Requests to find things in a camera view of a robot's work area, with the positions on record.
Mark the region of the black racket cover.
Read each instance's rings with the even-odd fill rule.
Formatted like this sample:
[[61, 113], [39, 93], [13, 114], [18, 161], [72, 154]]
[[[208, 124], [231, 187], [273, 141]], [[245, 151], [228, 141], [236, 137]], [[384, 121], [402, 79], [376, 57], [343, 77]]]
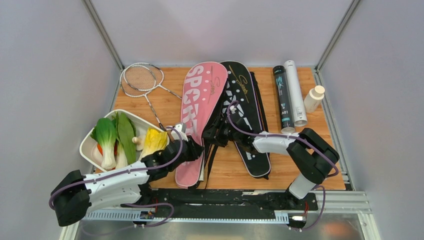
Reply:
[[[214, 108], [206, 128], [212, 125], [227, 125], [235, 135], [235, 148], [247, 172], [254, 178], [268, 179], [271, 172], [271, 161], [268, 153], [257, 153], [247, 145], [247, 137], [234, 130], [227, 120], [227, 107], [233, 101], [238, 101], [237, 108], [244, 117], [233, 123], [241, 130], [250, 133], [260, 133], [268, 130], [265, 111], [255, 74], [239, 61], [227, 60], [221, 64], [226, 68], [228, 77], [223, 92]], [[218, 146], [205, 142], [207, 153], [207, 174], [211, 174]]]

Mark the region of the pink racket cover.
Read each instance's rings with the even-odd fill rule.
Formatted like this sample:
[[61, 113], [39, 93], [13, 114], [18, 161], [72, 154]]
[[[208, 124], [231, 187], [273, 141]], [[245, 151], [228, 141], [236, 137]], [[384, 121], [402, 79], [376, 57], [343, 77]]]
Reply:
[[[204, 147], [202, 133], [222, 95], [228, 78], [226, 68], [218, 62], [207, 61], [193, 66], [183, 82], [180, 121], [186, 125], [185, 134]], [[188, 189], [203, 180], [205, 150], [194, 161], [177, 167], [175, 182]]]

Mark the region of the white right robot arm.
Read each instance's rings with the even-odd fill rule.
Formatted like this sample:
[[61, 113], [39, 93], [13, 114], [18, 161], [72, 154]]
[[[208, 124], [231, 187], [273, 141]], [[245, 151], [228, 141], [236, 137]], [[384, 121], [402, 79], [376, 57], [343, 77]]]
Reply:
[[299, 170], [285, 195], [286, 205], [291, 209], [300, 208], [309, 191], [332, 177], [331, 171], [338, 173], [338, 152], [311, 128], [281, 134], [231, 125], [210, 126], [203, 131], [202, 138], [219, 147], [225, 147], [229, 141], [234, 142], [245, 157], [245, 165], [259, 170], [255, 178], [268, 177], [271, 171], [270, 153], [290, 156]]

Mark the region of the white shuttlecock tube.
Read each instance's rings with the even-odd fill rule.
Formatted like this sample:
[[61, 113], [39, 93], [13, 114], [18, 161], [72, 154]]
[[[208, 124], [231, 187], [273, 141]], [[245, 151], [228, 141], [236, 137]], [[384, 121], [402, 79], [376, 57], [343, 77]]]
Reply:
[[286, 81], [290, 95], [294, 126], [304, 127], [305, 125], [307, 125], [308, 119], [296, 64], [293, 60], [288, 60], [283, 64], [283, 67], [286, 73]]

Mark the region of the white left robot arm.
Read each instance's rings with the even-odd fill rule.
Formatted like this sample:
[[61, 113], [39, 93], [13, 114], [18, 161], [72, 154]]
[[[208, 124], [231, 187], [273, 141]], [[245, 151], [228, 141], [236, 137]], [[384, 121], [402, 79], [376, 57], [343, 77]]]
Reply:
[[116, 205], [137, 203], [147, 207], [153, 193], [143, 185], [162, 179], [185, 162], [200, 159], [204, 147], [191, 136], [171, 141], [163, 150], [146, 155], [124, 168], [97, 174], [69, 172], [50, 194], [49, 206], [58, 225], [66, 227], [82, 220], [88, 213]]

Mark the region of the black shuttlecock tube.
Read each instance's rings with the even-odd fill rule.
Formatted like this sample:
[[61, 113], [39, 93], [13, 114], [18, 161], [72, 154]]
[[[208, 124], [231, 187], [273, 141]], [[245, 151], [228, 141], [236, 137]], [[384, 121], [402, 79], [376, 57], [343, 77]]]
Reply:
[[292, 134], [295, 132], [293, 112], [291, 109], [291, 98], [286, 79], [286, 71], [282, 65], [277, 65], [272, 69], [276, 84], [279, 117], [282, 134]]

